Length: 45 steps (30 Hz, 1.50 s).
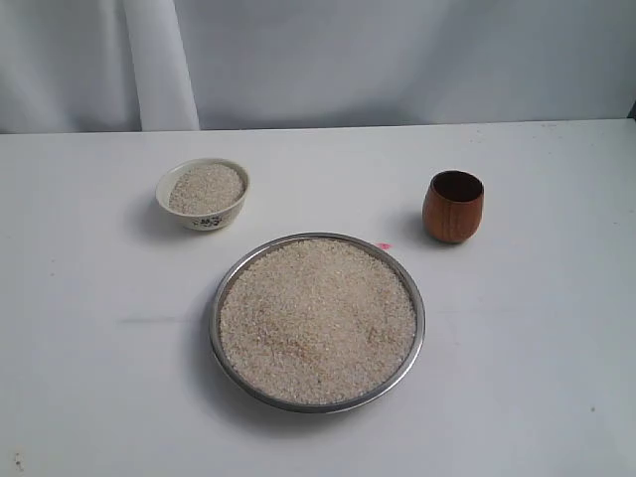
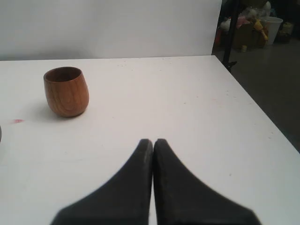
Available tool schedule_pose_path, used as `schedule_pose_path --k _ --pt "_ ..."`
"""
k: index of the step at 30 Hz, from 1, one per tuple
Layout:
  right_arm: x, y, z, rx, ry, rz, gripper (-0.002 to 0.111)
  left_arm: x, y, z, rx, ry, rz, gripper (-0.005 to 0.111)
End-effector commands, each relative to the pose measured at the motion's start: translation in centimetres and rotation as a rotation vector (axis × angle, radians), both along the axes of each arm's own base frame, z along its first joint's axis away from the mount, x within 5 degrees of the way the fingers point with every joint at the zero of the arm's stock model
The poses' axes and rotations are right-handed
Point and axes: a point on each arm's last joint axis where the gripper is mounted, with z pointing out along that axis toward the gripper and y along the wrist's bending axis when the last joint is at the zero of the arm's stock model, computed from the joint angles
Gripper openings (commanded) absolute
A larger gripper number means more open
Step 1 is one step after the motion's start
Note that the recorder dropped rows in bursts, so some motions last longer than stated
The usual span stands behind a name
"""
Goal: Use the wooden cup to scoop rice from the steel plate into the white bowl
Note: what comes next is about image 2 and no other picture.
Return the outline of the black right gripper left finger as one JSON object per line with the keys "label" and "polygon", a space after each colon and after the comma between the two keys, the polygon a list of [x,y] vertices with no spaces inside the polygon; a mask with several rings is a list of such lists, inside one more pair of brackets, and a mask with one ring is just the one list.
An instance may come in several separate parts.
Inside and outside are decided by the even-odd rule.
{"label": "black right gripper left finger", "polygon": [[61,209],[53,225],[147,225],[153,145],[141,139],[127,162],[104,185]]}

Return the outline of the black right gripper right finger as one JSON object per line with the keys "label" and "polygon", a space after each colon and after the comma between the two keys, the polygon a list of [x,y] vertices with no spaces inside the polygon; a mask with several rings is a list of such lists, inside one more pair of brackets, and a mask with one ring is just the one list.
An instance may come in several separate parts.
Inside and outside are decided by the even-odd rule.
{"label": "black right gripper right finger", "polygon": [[154,145],[153,182],[159,225],[259,225],[255,213],[194,176],[165,139]]}

